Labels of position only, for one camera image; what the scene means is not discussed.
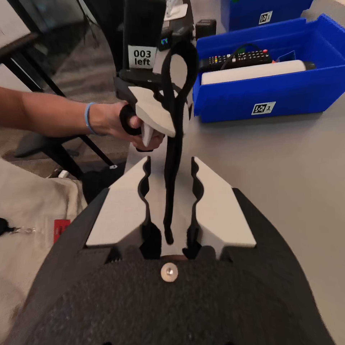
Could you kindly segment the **red tag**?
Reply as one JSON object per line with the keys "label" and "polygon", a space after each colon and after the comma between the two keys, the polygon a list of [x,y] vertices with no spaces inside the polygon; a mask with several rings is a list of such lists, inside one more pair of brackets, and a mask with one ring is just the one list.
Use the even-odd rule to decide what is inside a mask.
{"label": "red tag", "polygon": [[61,234],[66,230],[66,228],[71,224],[70,219],[55,219],[54,220],[54,228],[53,228],[53,235],[54,235],[54,243],[59,239]]}

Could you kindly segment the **black remote control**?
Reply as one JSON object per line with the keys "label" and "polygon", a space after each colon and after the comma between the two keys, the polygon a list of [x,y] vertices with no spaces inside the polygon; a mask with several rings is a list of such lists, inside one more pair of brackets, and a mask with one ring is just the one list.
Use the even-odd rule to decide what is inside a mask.
{"label": "black remote control", "polygon": [[199,62],[199,70],[201,72],[220,71],[233,68],[258,66],[272,62],[273,59],[267,49],[249,52],[243,51],[236,52],[235,54],[217,55],[201,59]]}

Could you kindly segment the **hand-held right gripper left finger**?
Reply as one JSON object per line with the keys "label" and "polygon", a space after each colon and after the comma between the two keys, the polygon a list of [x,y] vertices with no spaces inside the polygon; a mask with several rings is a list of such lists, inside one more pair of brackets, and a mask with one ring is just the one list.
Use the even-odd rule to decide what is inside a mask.
{"label": "hand-held right gripper left finger", "polygon": [[151,161],[146,156],[110,186],[86,241],[88,248],[127,248],[143,244],[143,227],[150,222],[145,198],[150,173]]}

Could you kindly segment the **blue plastic bin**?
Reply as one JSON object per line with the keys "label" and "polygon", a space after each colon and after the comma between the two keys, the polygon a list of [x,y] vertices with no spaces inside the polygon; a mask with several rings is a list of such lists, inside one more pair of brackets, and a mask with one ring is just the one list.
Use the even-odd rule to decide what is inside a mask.
{"label": "blue plastic bin", "polygon": [[193,86],[194,115],[202,123],[324,112],[345,90],[344,27],[322,14],[198,39],[200,59],[233,53],[252,43],[273,60],[295,52],[290,63],[316,68],[209,84],[200,72]]}
{"label": "blue plastic bin", "polygon": [[299,18],[312,0],[221,0],[221,22],[236,31]]}

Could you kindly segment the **person's left hand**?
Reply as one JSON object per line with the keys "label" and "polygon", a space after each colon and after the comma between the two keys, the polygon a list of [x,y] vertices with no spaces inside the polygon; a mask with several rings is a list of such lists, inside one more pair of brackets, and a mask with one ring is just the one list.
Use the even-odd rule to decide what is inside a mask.
{"label": "person's left hand", "polygon": [[105,111],[105,116],[107,119],[107,133],[113,135],[116,138],[123,139],[132,143],[132,145],[138,150],[150,151],[157,149],[163,142],[163,134],[160,134],[158,132],[154,133],[151,137],[148,147],[145,147],[141,136],[131,136],[123,129],[120,121],[120,112],[127,105],[127,101],[119,101],[114,104],[107,104],[107,108]]}

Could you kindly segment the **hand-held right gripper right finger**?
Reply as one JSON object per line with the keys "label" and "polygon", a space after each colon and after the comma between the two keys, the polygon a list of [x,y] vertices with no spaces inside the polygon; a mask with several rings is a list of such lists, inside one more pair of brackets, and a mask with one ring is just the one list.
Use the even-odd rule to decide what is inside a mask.
{"label": "hand-held right gripper right finger", "polygon": [[254,248],[256,240],[232,186],[199,158],[192,157],[191,224],[187,230],[187,258],[195,259],[203,246],[219,259],[226,247]]}

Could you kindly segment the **person's left forearm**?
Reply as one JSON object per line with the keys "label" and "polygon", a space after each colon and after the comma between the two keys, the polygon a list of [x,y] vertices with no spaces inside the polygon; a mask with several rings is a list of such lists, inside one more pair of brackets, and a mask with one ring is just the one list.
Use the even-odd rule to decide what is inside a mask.
{"label": "person's left forearm", "polygon": [[[89,133],[85,121],[86,103],[45,93],[0,89],[0,125],[4,128],[36,132],[48,137]],[[94,131],[107,135],[105,107],[93,105],[90,123]]]}

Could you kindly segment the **black bag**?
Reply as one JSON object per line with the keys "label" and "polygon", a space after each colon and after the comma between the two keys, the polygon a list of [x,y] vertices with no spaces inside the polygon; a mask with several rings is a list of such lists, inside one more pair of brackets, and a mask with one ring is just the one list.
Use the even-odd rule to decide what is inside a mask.
{"label": "black bag", "polygon": [[106,166],[100,171],[85,172],[80,182],[82,192],[87,204],[90,204],[104,189],[109,188],[124,174],[126,162],[118,162],[112,166]]}

